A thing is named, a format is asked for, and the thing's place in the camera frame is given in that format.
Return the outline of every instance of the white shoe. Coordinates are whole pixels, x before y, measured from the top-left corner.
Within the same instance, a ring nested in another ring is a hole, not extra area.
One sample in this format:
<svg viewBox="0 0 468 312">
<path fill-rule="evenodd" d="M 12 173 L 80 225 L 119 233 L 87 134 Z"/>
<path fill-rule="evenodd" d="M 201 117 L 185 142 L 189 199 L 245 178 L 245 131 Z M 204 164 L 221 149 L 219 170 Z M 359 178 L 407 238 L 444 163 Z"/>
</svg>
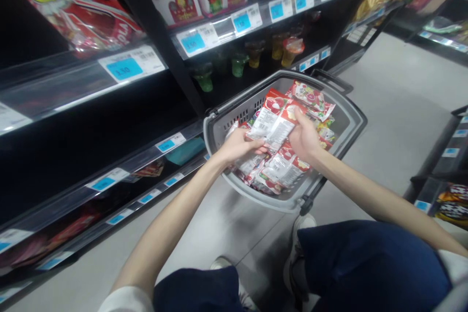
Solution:
<svg viewBox="0 0 468 312">
<path fill-rule="evenodd" d="M 286 260 L 283 269 L 283 280 L 286 288 L 289 292 L 296 298 L 300 298 L 303 301 L 307 301 L 307 293 L 301 292 L 296 284 L 294 283 L 292 268 L 293 264 L 297 259 L 303 256 L 301 244 L 299 243 L 299 237 L 297 236 L 297 231 L 299 229 L 313 228 L 317 226 L 315 218 L 311 214 L 306 214 L 305 216 L 299 216 L 294 225 L 292 226 L 292 248 L 291 253 Z"/>
<path fill-rule="evenodd" d="M 212 263 L 210 270 L 217 270 L 221 268 L 226 268 L 229 266 L 233 266 L 231 262 L 229 262 L 224 257 L 218 257 L 215 262 Z M 245 290 L 244 286 L 241 284 L 239 279 L 239 300 L 247 312 L 260 312 L 258 307 L 255 305 L 254 301 L 249 296 L 249 293 Z"/>
</svg>

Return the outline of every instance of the forearm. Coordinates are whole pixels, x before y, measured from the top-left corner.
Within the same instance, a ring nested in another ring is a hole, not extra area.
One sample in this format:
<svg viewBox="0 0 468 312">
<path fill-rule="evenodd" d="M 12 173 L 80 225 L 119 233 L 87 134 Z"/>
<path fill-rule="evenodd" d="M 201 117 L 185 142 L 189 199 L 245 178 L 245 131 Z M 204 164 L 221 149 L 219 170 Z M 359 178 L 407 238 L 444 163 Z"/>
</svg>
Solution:
<svg viewBox="0 0 468 312">
<path fill-rule="evenodd" d="M 214 155 L 198 170 L 140 238 L 112 291 L 123 286 L 137 286 L 152 298 L 157 275 L 184 234 L 205 194 L 225 166 L 226 164 Z"/>
<path fill-rule="evenodd" d="M 375 219 L 394 223 L 435 249 L 468 257 L 468 251 L 432 218 L 396 193 L 375 183 L 328 152 L 310 159 L 312 166 Z"/>
</svg>

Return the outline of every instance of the dark blue shorts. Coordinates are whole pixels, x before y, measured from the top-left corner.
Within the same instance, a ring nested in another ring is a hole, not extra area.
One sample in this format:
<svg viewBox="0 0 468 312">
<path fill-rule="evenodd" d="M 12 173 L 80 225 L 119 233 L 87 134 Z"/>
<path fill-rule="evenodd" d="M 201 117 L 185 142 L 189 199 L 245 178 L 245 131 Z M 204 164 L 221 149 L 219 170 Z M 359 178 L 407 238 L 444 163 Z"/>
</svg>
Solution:
<svg viewBox="0 0 468 312">
<path fill-rule="evenodd" d="M 437 254 L 398 226 L 347 221 L 298 231 L 313 311 L 431 311 L 451 289 Z M 164 311 L 243 311 L 234 267 L 181 269 L 155 287 Z"/>
</svg>

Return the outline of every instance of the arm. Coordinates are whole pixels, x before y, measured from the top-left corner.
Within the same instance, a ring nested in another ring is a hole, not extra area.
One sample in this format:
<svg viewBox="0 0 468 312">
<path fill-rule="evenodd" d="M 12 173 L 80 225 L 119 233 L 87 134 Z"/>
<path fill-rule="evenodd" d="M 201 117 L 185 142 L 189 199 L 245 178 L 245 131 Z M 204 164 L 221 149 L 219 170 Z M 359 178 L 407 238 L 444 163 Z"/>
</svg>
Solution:
<svg viewBox="0 0 468 312">
<path fill-rule="evenodd" d="M 206 193 L 223 170 L 255 149 L 266 152 L 262 140 L 244 141 L 236 129 L 221 149 L 201 167 L 185 188 L 153 220 L 125 262 L 111 292 L 124 286 L 141 288 L 152 299 L 156 278 L 189 225 Z"/>
<path fill-rule="evenodd" d="M 399 225 L 423 239 L 433 249 L 468 257 L 468 251 L 432 218 L 323 150 L 312 122 L 298 109 L 295 115 L 299 125 L 290 135 L 294 151 L 360 208 L 377 220 Z"/>
</svg>

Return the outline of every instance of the t-shirt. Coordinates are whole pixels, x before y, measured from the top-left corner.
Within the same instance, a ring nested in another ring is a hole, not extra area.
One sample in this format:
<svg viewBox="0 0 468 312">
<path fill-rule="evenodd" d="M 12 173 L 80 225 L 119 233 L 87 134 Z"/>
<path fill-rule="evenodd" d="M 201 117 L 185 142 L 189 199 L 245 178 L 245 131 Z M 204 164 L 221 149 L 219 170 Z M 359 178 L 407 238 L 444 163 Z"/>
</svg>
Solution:
<svg viewBox="0 0 468 312">
<path fill-rule="evenodd" d="M 465 312 L 468 306 L 468 258 L 445 250 L 438 251 L 453 289 L 434 312 Z M 115 290 L 102 303 L 98 312 L 154 312 L 148 295 L 137 287 Z"/>
</svg>

